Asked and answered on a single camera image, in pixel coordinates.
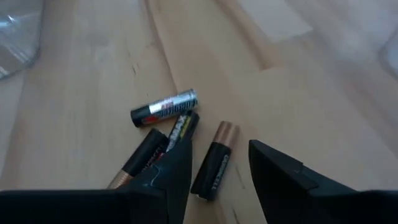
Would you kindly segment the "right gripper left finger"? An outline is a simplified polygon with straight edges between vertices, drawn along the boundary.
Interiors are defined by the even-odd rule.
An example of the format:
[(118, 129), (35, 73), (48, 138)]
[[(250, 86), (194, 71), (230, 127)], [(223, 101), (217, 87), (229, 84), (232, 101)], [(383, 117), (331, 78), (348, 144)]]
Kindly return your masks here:
[(109, 190), (3, 190), (1, 223), (183, 223), (192, 180), (186, 139)]

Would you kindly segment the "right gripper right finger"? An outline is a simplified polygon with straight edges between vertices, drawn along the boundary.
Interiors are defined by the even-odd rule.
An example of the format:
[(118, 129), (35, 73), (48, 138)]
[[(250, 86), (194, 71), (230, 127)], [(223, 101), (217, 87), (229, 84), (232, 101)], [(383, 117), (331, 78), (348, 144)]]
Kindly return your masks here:
[(397, 223), (397, 191), (357, 191), (258, 140), (252, 181), (267, 223)]

